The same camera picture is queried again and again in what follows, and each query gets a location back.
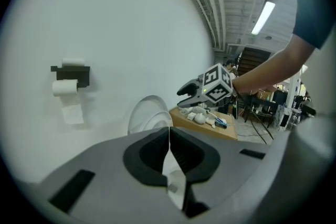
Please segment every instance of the fluorescent light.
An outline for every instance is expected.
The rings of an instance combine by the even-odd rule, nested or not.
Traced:
[[[254,26],[252,32],[251,32],[252,35],[258,35],[259,34],[260,30],[264,26],[268,17],[271,15],[274,7],[275,7],[275,3],[270,2],[270,1],[265,2],[264,8],[262,9],[262,12],[259,16],[259,19],[258,19],[256,25]]]

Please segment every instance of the floor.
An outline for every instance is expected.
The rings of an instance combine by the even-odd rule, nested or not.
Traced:
[[[244,122],[244,118],[242,116],[239,116],[237,120],[235,121],[236,126],[236,132],[238,134],[238,140],[239,141],[246,141],[246,142],[253,142],[253,143],[264,143],[261,137],[257,134],[256,130],[253,128],[250,119],[247,120],[247,122]],[[259,122],[254,122],[253,124],[255,128],[258,130],[260,135],[263,137],[263,139],[266,141],[268,145],[272,143],[272,138],[267,133],[265,128],[262,126]],[[268,128],[269,132],[272,134],[272,136],[275,138],[279,131],[276,131],[275,128],[270,126]]]

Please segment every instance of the black toilet paper holder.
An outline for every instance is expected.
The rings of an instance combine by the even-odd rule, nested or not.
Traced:
[[[56,72],[56,80],[77,79],[77,88],[85,88],[90,85],[90,67],[81,66],[51,66],[52,72]]]

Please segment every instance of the white wall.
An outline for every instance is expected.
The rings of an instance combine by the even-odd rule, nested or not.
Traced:
[[[51,92],[63,57],[83,57],[86,123],[63,122]],[[125,115],[147,95],[168,109],[213,63],[192,0],[14,0],[0,36],[1,145],[13,175],[39,182],[87,147],[127,134]]]

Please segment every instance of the person's arm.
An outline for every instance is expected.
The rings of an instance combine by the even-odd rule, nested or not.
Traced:
[[[255,69],[233,80],[238,92],[249,92],[282,82],[300,71],[315,47],[292,35],[287,47]]]

